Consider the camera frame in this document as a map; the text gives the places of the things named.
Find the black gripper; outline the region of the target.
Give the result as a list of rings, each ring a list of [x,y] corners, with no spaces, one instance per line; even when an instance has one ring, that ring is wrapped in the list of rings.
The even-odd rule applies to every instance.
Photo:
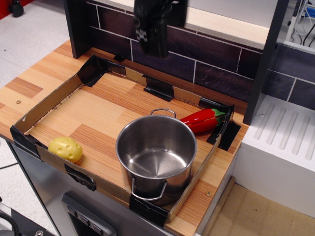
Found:
[[[171,0],[135,0],[134,28],[144,54],[168,56],[166,16],[172,9]]]

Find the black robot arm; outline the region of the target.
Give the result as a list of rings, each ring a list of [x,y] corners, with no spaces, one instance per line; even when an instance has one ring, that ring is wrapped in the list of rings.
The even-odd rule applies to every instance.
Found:
[[[183,28],[187,9],[187,0],[136,0],[133,22],[143,53],[158,58],[167,57],[167,27]]]

